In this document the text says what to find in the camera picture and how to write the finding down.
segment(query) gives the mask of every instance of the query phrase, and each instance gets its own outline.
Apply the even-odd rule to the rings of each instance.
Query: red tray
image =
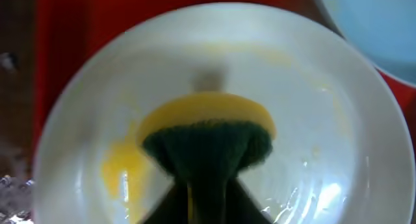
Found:
[[[316,12],[311,0],[37,0],[34,142],[63,87],[100,47],[137,23],[168,10],[219,1],[278,6],[309,17]],[[416,90],[383,77],[416,136]]]

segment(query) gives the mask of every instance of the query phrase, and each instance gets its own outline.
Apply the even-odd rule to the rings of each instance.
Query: white plate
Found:
[[[276,122],[274,152],[242,179],[279,223],[410,222],[413,148],[376,70],[308,19],[221,3],[149,20],[84,65],[40,141],[36,223],[128,223],[123,209],[108,208],[114,201],[99,176],[103,153],[132,119],[193,92],[195,77],[212,70],[224,76],[225,91],[265,105]],[[168,186],[151,171],[142,206]]]

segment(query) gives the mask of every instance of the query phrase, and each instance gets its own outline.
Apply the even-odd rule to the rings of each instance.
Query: sponge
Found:
[[[240,217],[244,223],[241,217],[252,213],[257,214],[256,223],[271,223],[237,177],[242,169],[266,159],[275,137],[273,120],[260,104],[238,95],[201,92],[154,110],[139,126],[137,140],[175,178],[179,185],[174,188],[188,188],[189,222],[233,223],[230,218]]]

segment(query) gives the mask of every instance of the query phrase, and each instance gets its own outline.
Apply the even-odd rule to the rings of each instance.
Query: white bowl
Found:
[[[416,0],[318,0],[353,46],[390,77],[416,88]]]
[[[413,148],[398,104],[371,64],[301,16],[219,3],[151,19],[84,65],[40,140],[36,223],[128,223],[107,208],[114,201],[98,172],[103,152],[132,119],[193,92],[195,76],[212,70],[224,74],[224,91],[263,104],[276,122],[274,152],[242,179],[279,223],[410,222]],[[158,192],[139,205],[162,195],[169,183],[163,177],[153,169],[143,180]]]

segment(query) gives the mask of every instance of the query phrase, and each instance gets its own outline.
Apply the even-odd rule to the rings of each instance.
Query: yellow food stain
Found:
[[[282,50],[277,50],[265,45],[258,45],[251,42],[239,42],[234,44],[224,42],[211,42],[201,45],[189,45],[185,48],[190,53],[203,51],[205,54],[220,56],[224,53],[253,53],[260,59],[272,64],[283,65],[284,68],[290,68],[293,64],[292,58]]]
[[[315,159],[319,158],[319,156],[320,156],[320,147],[319,146],[317,146],[317,145],[313,146],[312,155]]]
[[[132,224],[144,215],[140,199],[149,169],[148,159],[136,144],[136,133],[137,124],[131,123],[127,135],[110,145],[101,163],[101,178],[110,198],[122,200]]]
[[[352,135],[351,124],[345,114],[344,107],[342,106],[339,98],[335,95],[332,97],[332,105],[339,132],[343,136],[350,137]]]

